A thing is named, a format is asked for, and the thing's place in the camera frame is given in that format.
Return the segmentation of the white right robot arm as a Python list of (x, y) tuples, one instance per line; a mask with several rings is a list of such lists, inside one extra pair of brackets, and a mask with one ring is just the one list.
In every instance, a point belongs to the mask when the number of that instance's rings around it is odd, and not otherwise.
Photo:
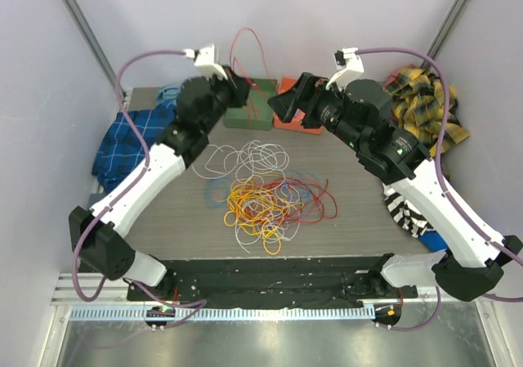
[(380, 83), (357, 79), (338, 89), (325, 78), (304, 73), (268, 104), (284, 123), (301, 110), (303, 127), (331, 132), (355, 151), (367, 172), (412, 203), (446, 242), (444, 252), (428, 257), (390, 257), (369, 277), (376, 296), (388, 297), (405, 285), (437, 285), (451, 297), (470, 302), (491, 291), (503, 277), (509, 255), (521, 251), (516, 236), (502, 236), (463, 199), (458, 200), (460, 208), (451, 204), (453, 188), (440, 186), (425, 145), (391, 123), (392, 98)]

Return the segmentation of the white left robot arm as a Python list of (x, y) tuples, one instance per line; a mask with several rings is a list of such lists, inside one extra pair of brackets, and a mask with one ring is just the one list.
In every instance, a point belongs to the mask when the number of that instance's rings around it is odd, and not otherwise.
[(134, 250), (125, 240), (136, 219), (156, 195), (179, 177), (209, 143), (208, 135), (229, 108), (245, 105), (251, 85), (230, 69), (226, 78), (187, 80), (177, 99), (176, 116), (150, 147), (148, 158), (103, 200), (69, 215), (75, 261), (108, 280), (145, 284), (155, 300), (168, 299), (173, 279), (157, 258)]

